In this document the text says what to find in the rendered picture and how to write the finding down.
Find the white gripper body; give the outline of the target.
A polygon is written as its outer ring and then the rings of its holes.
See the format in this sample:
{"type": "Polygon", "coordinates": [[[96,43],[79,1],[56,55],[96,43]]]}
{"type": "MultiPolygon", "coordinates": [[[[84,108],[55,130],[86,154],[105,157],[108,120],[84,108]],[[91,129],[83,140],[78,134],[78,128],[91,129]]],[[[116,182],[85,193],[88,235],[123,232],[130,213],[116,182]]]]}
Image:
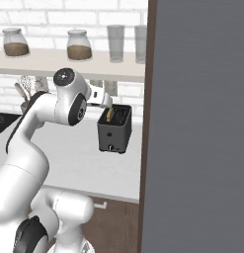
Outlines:
{"type": "Polygon", "coordinates": [[[113,106],[113,98],[109,93],[104,94],[104,99],[102,104],[100,105],[101,108],[111,108],[113,106]]]}

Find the slice of toasted bread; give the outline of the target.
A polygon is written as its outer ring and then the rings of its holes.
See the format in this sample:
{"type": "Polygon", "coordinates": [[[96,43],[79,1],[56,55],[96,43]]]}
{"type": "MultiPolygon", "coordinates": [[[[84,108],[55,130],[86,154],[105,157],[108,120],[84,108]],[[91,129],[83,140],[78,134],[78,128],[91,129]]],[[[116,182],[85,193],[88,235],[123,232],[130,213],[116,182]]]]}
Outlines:
{"type": "Polygon", "coordinates": [[[106,120],[109,123],[112,120],[112,117],[114,115],[114,108],[110,108],[107,112],[106,120]]]}

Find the dark grey toaster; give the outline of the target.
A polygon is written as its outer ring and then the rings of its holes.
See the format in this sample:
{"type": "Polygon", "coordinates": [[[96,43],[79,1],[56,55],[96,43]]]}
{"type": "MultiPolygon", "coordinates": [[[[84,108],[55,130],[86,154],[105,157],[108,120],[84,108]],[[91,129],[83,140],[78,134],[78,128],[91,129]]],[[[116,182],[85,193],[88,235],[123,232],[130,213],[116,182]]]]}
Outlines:
{"type": "Polygon", "coordinates": [[[107,121],[105,108],[97,121],[99,149],[101,151],[125,153],[132,132],[130,105],[113,104],[114,114],[107,121]]]}

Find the brown wooden side panel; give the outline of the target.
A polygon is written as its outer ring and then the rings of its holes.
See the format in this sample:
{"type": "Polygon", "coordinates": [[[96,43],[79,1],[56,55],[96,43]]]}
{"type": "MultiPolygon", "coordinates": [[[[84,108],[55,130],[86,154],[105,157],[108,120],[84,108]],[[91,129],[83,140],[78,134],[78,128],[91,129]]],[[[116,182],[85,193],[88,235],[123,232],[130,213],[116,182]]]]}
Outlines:
{"type": "Polygon", "coordinates": [[[142,253],[143,216],[144,216],[144,201],[146,192],[147,152],[148,152],[148,136],[150,124],[150,106],[151,106],[157,3],[158,0],[148,0],[137,253],[142,253]]]}

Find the clear drinking glass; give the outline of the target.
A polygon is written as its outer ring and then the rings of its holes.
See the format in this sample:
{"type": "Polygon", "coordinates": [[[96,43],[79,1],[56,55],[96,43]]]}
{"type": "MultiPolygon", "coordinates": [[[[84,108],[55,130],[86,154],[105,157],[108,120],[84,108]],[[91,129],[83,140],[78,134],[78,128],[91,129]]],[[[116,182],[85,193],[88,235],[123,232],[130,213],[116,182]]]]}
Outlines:
{"type": "Polygon", "coordinates": [[[124,47],[124,26],[109,25],[107,26],[110,62],[123,62],[123,47],[124,47]]]}
{"type": "Polygon", "coordinates": [[[135,62],[139,64],[144,64],[146,58],[147,27],[145,25],[135,26],[134,38],[135,62]]]}

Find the glass jar with brown contents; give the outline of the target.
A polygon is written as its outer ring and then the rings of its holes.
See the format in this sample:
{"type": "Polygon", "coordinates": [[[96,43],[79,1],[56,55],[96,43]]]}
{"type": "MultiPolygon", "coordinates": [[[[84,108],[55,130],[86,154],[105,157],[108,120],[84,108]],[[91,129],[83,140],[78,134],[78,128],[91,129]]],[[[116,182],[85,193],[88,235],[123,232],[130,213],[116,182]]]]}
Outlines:
{"type": "Polygon", "coordinates": [[[9,57],[20,57],[30,53],[30,49],[20,28],[2,30],[4,52],[9,57]]]}
{"type": "Polygon", "coordinates": [[[67,56],[70,60],[84,61],[92,58],[92,48],[86,30],[70,30],[67,41],[67,56]]]}

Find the white slotted spatula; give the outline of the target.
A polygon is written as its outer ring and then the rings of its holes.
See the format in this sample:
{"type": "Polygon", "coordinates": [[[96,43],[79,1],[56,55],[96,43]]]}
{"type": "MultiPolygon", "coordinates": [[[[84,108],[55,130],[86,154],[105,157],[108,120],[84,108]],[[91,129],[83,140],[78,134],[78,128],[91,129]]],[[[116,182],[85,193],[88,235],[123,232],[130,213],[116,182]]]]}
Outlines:
{"type": "Polygon", "coordinates": [[[29,97],[32,97],[31,89],[32,89],[32,81],[31,78],[27,75],[22,75],[20,77],[20,82],[23,88],[27,91],[29,97]]]}

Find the wooden spoon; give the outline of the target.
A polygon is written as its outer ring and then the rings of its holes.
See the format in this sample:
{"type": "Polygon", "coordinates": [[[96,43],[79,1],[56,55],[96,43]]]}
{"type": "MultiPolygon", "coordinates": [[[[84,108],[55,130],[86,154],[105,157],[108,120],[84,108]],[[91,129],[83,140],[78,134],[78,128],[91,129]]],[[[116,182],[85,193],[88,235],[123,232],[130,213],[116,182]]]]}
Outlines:
{"type": "Polygon", "coordinates": [[[19,83],[15,83],[15,88],[18,91],[18,93],[23,97],[23,99],[25,100],[26,103],[28,103],[28,97],[26,95],[26,93],[24,92],[23,88],[20,86],[19,83]]]}

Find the grey fridge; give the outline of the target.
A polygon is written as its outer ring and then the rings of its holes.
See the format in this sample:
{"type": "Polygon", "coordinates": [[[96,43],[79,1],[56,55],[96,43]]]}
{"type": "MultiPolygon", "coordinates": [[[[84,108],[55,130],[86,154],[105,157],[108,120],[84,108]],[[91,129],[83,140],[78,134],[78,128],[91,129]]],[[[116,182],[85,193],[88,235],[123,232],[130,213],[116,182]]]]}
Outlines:
{"type": "Polygon", "coordinates": [[[244,253],[244,0],[158,0],[142,253],[244,253]]]}

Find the black hob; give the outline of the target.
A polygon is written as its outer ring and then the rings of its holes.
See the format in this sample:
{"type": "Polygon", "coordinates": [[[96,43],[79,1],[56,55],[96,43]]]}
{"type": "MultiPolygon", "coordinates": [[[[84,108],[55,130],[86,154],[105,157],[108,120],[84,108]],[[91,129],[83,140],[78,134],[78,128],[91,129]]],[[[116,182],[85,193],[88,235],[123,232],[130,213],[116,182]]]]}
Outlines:
{"type": "Polygon", "coordinates": [[[20,115],[0,113],[0,133],[16,121],[20,115]]]}

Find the brown cupboard front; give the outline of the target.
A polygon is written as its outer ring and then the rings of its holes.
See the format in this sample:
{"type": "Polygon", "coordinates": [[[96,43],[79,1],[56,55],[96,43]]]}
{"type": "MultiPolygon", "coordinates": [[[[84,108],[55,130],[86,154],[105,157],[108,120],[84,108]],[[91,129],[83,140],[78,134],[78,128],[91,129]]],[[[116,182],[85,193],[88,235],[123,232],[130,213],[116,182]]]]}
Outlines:
{"type": "Polygon", "coordinates": [[[96,253],[137,253],[139,204],[93,197],[97,205],[90,221],[82,225],[96,253]]]}

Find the grey shelf bracket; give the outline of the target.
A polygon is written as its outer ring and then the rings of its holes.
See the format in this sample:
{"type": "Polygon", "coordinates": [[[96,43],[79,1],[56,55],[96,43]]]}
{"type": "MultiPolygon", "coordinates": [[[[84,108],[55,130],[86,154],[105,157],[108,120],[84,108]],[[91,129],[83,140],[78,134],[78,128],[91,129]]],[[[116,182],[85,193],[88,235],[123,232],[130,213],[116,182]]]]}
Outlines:
{"type": "Polygon", "coordinates": [[[45,77],[37,77],[35,81],[35,90],[38,91],[45,91],[48,92],[48,84],[47,79],[45,77]]]}
{"type": "Polygon", "coordinates": [[[118,82],[117,81],[105,81],[104,82],[105,91],[111,96],[118,95],[118,82]]]}

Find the pale wall shelf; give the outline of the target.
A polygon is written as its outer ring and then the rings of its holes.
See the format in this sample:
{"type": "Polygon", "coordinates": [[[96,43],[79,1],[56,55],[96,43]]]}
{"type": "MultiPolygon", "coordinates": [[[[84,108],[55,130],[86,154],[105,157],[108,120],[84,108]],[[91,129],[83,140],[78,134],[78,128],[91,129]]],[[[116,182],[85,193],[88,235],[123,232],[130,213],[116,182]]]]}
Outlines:
{"type": "Polygon", "coordinates": [[[34,48],[23,57],[7,57],[0,50],[0,74],[52,77],[64,67],[79,72],[85,79],[144,82],[145,65],[135,62],[134,54],[126,52],[122,63],[111,63],[106,51],[94,51],[87,61],[70,61],[65,50],[34,48]]]}

